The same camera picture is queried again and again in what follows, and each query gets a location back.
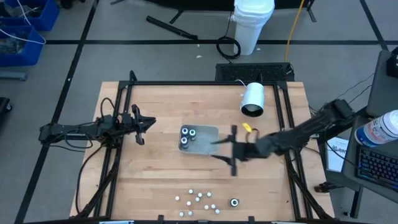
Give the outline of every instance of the white wire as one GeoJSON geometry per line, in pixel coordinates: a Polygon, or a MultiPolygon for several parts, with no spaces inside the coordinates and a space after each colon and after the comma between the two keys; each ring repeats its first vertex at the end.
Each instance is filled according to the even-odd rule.
{"type": "Polygon", "coordinates": [[[246,87],[246,85],[244,84],[244,82],[243,82],[242,80],[235,80],[235,81],[239,81],[239,82],[241,82],[241,83],[242,83],[242,85],[243,85],[245,88],[247,88],[247,87],[246,87]]]}
{"type": "MultiPolygon", "coordinates": [[[[24,10],[24,8],[22,7],[21,2],[19,2],[19,0],[17,0],[17,2],[18,2],[18,4],[19,4],[19,6],[21,7],[21,10],[22,10],[22,13],[23,13],[23,15],[24,15],[24,17],[25,17],[26,22],[31,26],[32,24],[30,24],[29,20],[27,19],[26,14],[25,14],[25,10],[24,10]]],[[[11,35],[11,34],[8,34],[7,32],[5,32],[5,31],[2,30],[2,29],[0,29],[0,32],[2,32],[3,34],[6,34],[6,35],[9,36],[9,37],[12,37],[12,38],[15,38],[15,39],[18,39],[18,40],[23,40],[23,41],[26,41],[26,42],[32,42],[32,43],[42,44],[42,45],[44,45],[44,44],[47,42],[47,41],[44,39],[44,37],[42,37],[40,34],[38,34],[38,35],[43,39],[44,42],[38,42],[38,41],[34,41],[34,40],[27,40],[27,39],[19,38],[19,37],[13,36],[13,35],[11,35]]]]}

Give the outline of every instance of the gray tray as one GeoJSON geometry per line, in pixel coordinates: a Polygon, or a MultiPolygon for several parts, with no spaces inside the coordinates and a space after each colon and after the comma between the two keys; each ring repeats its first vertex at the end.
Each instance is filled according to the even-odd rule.
{"type": "Polygon", "coordinates": [[[180,128],[180,137],[178,139],[178,148],[189,154],[200,154],[200,155],[212,155],[218,152],[217,144],[210,144],[211,142],[218,141],[218,128],[213,126],[200,126],[185,124],[180,128]],[[188,128],[188,130],[194,129],[197,133],[196,140],[192,141],[188,139],[188,148],[183,149],[181,147],[181,130],[188,128]]]}

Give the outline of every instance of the white lid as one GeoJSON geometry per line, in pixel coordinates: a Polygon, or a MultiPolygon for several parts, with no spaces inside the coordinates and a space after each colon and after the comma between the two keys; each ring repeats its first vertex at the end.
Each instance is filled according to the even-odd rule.
{"type": "Polygon", "coordinates": [[[265,14],[275,8],[274,0],[235,0],[234,5],[248,14],[265,14]]]}
{"type": "Polygon", "coordinates": [[[398,110],[387,113],[383,120],[387,129],[398,136],[398,110]]]}

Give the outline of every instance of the desk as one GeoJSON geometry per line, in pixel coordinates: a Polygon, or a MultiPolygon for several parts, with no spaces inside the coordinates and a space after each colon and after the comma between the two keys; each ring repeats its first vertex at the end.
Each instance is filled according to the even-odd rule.
{"type": "MultiPolygon", "coordinates": [[[[94,118],[100,116],[100,102],[104,97],[115,99],[117,86],[116,82],[102,84],[94,118]]],[[[289,83],[288,87],[295,123],[302,123],[310,118],[303,83],[289,83]]],[[[208,156],[182,154],[178,149],[182,124],[216,126],[220,138],[230,134],[231,125],[237,124],[238,141],[244,141],[246,134],[243,122],[257,128],[261,135],[279,131],[273,89],[266,88],[264,114],[257,118],[249,118],[239,110],[244,91],[243,86],[134,85],[131,104],[137,104],[143,116],[155,116],[157,122],[145,134],[144,146],[136,144],[133,134],[124,137],[112,219],[156,220],[158,215],[164,215],[165,220],[242,221],[248,220],[248,216],[255,216],[258,221],[294,220],[283,157],[273,155],[266,160],[239,162],[238,176],[232,177],[224,162],[208,156]],[[213,195],[196,203],[194,196],[187,193],[188,189],[210,191],[213,195]],[[174,199],[176,195],[181,198],[179,202],[174,199]],[[228,199],[233,197],[240,200],[236,208],[228,206],[228,199]],[[178,213],[187,213],[185,203],[188,200],[192,202],[190,209],[194,216],[181,218],[178,213]],[[221,210],[219,215],[203,209],[204,205],[212,203],[221,210]]],[[[105,103],[104,114],[112,112],[112,107],[105,103]]],[[[310,141],[308,146],[318,149],[316,141],[310,141]]],[[[86,151],[85,159],[95,148],[86,151]]],[[[104,152],[103,149],[90,159],[82,173],[80,207],[97,189],[104,152]]],[[[230,152],[230,144],[220,145],[220,154],[230,155],[230,152]]],[[[319,155],[303,150],[302,159],[309,191],[334,217],[329,194],[313,190],[314,185],[325,181],[319,155]]],[[[102,210],[107,197],[105,193],[102,210]]],[[[302,194],[298,194],[298,199],[304,217],[302,194]]],[[[71,215],[75,214],[72,206],[71,215]]]]}

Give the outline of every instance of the yellow cable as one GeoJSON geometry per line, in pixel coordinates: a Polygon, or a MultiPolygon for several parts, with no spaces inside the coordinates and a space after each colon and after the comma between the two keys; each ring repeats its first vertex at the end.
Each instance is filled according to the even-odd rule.
{"type": "Polygon", "coordinates": [[[301,10],[303,9],[303,4],[304,4],[304,0],[301,0],[300,7],[299,7],[299,9],[298,9],[296,18],[295,18],[295,20],[294,20],[292,30],[290,31],[289,39],[287,40],[286,52],[285,52],[285,62],[287,62],[287,54],[288,54],[288,52],[289,52],[290,40],[292,39],[294,29],[296,28],[296,23],[297,23],[297,21],[298,21],[298,19],[299,19],[299,15],[300,15],[300,13],[301,13],[301,10]]]}

